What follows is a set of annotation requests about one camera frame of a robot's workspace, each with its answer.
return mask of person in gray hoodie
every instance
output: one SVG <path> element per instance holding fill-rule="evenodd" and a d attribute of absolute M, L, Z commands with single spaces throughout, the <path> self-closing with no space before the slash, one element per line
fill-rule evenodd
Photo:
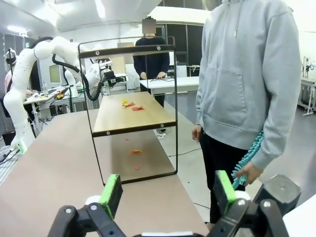
<path fill-rule="evenodd" d="M 197 123 L 207 185 L 216 170 L 230 177 L 261 130 L 258 153 L 236 177 L 252 184 L 285 149 L 300 90 L 298 30 L 282 0 L 223 0 L 211 11 L 202 36 Z M 209 229 L 220 218 L 211 192 Z"/>

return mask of ceiling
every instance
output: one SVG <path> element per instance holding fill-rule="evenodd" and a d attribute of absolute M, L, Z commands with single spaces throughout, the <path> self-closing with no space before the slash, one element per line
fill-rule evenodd
<path fill-rule="evenodd" d="M 0 0 L 0 30 L 14 25 L 35 36 L 113 22 L 141 22 L 161 0 L 99 1 L 105 7 L 105 18 L 99 17 L 95 0 Z"/>

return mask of gray hoodie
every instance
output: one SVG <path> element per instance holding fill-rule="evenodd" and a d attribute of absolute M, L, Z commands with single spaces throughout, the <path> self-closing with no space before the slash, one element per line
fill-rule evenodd
<path fill-rule="evenodd" d="M 197 124 L 245 150 L 263 129 L 252 162 L 264 169 L 284 152 L 300 71 L 298 30 L 282 0 L 224 0 L 203 29 Z"/>

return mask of person's right hand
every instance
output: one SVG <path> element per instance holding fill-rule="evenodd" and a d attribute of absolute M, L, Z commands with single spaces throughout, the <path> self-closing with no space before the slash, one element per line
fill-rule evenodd
<path fill-rule="evenodd" d="M 145 73 L 145 72 L 142 72 L 142 73 L 140 74 L 140 78 L 141 78 L 141 79 L 144 79 L 144 80 L 147 80 L 147 75 L 146 75 L 146 73 Z"/>
<path fill-rule="evenodd" d="M 195 141 L 199 141 L 199 138 L 201 136 L 201 125 L 195 125 L 193 130 L 192 130 L 192 139 L 195 140 Z"/>

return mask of upper shelf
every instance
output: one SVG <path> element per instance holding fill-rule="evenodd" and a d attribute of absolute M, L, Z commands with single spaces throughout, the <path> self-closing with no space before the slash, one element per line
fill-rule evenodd
<path fill-rule="evenodd" d="M 100 49 L 93 51 L 81 52 L 79 58 L 93 58 L 93 57 L 113 57 L 122 54 L 130 54 L 133 56 L 137 55 L 148 55 L 155 53 L 167 53 L 175 50 L 173 44 L 164 44 L 164 45 L 145 45 L 145 46 L 134 46 L 134 47 L 121 47 L 121 48 L 109 48 L 109 49 Z"/>
<path fill-rule="evenodd" d="M 131 107 L 124 107 L 134 102 Z M 133 111 L 133 107 L 143 110 Z M 92 136 L 108 136 L 175 126 L 176 120 L 148 92 L 137 92 L 122 95 L 110 95 L 102 99 Z"/>

